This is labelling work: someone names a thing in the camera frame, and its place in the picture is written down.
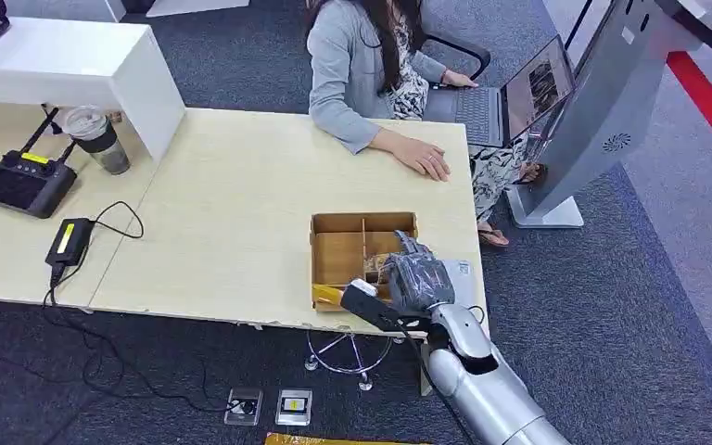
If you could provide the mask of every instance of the power adapter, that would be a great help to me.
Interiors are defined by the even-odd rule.
[[[51,287],[55,287],[61,275],[68,267],[77,266],[91,240],[94,222],[87,218],[72,218],[61,222],[47,252],[44,262],[53,268],[50,278]]]

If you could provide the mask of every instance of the gray kiosk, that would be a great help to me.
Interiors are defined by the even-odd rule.
[[[693,0],[613,0],[575,68],[576,90],[541,134],[543,184],[507,197],[521,228],[578,228],[572,195],[636,149],[648,131],[668,55],[712,48]]]

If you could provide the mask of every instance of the robotic arm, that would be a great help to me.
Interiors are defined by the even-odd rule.
[[[467,308],[454,302],[443,264],[398,232],[404,252],[387,261],[392,305],[354,280],[340,305],[384,331],[424,330],[432,384],[489,445],[569,445]]]

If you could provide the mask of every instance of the laptop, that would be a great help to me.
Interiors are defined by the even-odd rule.
[[[425,121],[465,124],[468,144],[508,146],[574,90],[561,36],[553,38],[501,88],[435,85]]]

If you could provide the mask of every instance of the travel mug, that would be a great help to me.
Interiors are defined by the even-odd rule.
[[[130,169],[127,153],[119,142],[113,124],[101,108],[72,108],[64,114],[61,128],[110,174],[122,174]]]

